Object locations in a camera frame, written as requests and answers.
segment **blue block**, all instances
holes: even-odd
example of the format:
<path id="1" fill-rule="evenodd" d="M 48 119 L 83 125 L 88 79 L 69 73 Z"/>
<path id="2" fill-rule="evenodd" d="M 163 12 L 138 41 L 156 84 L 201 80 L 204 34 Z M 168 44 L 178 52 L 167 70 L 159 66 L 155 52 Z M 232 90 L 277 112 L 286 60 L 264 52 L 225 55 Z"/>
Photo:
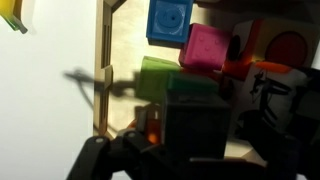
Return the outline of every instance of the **blue block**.
<path id="1" fill-rule="evenodd" d="M 147 38 L 185 43 L 193 0 L 150 0 Z"/>

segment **green block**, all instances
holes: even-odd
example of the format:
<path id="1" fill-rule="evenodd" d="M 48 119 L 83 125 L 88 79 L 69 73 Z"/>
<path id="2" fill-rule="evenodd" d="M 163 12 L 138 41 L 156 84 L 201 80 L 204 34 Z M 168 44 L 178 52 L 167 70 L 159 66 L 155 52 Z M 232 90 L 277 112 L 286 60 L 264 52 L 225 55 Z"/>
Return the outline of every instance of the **green block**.
<path id="1" fill-rule="evenodd" d="M 168 89 L 185 92 L 218 93 L 219 84 L 208 77 L 179 73 L 170 74 Z"/>
<path id="2" fill-rule="evenodd" d="M 179 73 L 180 66 L 172 61 L 145 56 L 142 61 L 136 96 L 161 102 L 167 90 L 170 73 Z"/>

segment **white wall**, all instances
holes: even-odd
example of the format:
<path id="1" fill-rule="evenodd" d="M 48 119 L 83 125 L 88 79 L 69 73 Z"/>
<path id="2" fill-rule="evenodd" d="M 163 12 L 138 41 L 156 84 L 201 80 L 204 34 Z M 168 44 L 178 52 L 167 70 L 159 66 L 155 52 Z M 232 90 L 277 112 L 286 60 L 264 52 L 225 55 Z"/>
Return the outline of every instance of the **white wall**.
<path id="1" fill-rule="evenodd" d="M 95 0 L 25 0 L 24 35 L 0 18 L 0 179 L 64 179 L 92 135 L 92 109 L 64 73 L 93 75 L 95 13 Z"/>

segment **pink block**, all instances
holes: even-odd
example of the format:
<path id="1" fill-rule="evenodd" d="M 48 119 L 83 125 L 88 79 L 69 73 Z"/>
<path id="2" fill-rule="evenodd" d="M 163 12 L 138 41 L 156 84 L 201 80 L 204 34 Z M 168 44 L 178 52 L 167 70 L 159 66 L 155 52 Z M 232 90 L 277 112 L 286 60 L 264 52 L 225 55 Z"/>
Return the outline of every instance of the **pink block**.
<path id="1" fill-rule="evenodd" d="M 180 51 L 181 66 L 202 70 L 221 70 L 231 37 L 230 32 L 206 25 L 192 24 L 189 41 Z"/>

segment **yellow object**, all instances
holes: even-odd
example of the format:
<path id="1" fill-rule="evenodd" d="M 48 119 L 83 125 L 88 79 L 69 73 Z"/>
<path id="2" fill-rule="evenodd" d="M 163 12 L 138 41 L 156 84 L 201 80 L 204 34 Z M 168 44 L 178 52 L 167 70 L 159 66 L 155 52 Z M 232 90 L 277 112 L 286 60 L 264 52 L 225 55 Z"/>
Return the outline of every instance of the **yellow object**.
<path id="1" fill-rule="evenodd" d="M 16 22 L 16 17 L 13 15 L 13 9 L 16 0 L 0 0 L 0 15 L 7 21 L 13 30 L 19 30 L 20 26 Z"/>

